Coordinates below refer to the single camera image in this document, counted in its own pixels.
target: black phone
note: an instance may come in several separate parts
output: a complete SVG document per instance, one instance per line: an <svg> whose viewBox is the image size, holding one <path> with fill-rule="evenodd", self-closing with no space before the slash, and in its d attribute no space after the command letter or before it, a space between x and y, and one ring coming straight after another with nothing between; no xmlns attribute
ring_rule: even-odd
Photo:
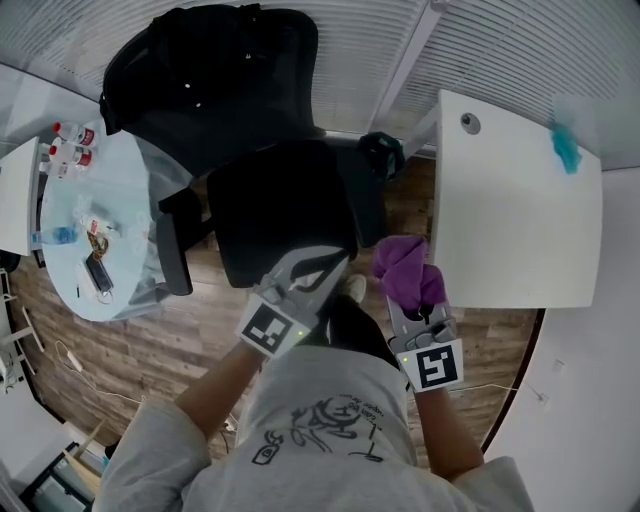
<svg viewBox="0 0 640 512"><path fill-rule="evenodd" d="M113 288L113 283L111 282L109 274L107 274L102 261L94 258L93 254L91 254L87 258L87 261L85 261L85 265L87 266L91 279L93 279L93 284L95 284L96 288L100 290L100 293L102 293L102 295L109 293Z"/></svg>

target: person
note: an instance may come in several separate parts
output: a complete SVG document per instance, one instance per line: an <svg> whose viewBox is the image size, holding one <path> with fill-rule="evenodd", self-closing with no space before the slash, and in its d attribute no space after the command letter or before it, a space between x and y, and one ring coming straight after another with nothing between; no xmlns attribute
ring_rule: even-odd
<svg viewBox="0 0 640 512"><path fill-rule="evenodd" d="M365 289L349 278L281 357L240 341L175 402L143 401L95 510L533 510L513 459L483 461L444 389L415 394L431 472L417 467L407 380L358 305ZM263 365L235 449L212 462L208 440Z"/></svg>

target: sneaker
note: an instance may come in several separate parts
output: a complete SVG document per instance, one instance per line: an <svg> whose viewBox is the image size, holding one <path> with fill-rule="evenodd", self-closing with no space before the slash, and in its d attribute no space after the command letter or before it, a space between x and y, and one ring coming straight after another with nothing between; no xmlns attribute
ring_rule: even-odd
<svg viewBox="0 0 640 512"><path fill-rule="evenodd" d="M362 304L367 293L367 278L363 274L349 276L342 285L342 293Z"/></svg>

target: chair armrest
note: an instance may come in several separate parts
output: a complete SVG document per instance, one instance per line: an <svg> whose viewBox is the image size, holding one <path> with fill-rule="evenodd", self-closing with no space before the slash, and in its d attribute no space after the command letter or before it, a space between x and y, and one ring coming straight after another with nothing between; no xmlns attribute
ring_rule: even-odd
<svg viewBox="0 0 640 512"><path fill-rule="evenodd" d="M160 266L169 292L173 295L191 295L193 293L191 275L185 249L180 246L173 214L165 213L160 216L156 223L156 237Z"/></svg>
<svg viewBox="0 0 640 512"><path fill-rule="evenodd" d="M372 247L388 234L382 184L376 180L367 159L357 149L338 146L333 150L358 241L362 247Z"/></svg>

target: black office chair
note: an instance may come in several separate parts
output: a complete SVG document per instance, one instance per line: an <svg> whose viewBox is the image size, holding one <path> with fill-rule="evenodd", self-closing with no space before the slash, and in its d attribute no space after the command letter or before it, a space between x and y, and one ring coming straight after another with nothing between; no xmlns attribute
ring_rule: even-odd
<svg viewBox="0 0 640 512"><path fill-rule="evenodd" d="M315 23L298 11L172 9L109 63L100 98L107 134L128 131L195 177L322 136L311 112L317 47Z"/></svg>
<svg viewBox="0 0 640 512"><path fill-rule="evenodd" d="M191 189L160 202L160 263L169 291L189 295L185 252L215 231L229 283L260 282L288 251L312 245L351 258L386 236L379 183L365 155L324 141L298 141L246 155L209 175L211 218Z"/></svg>

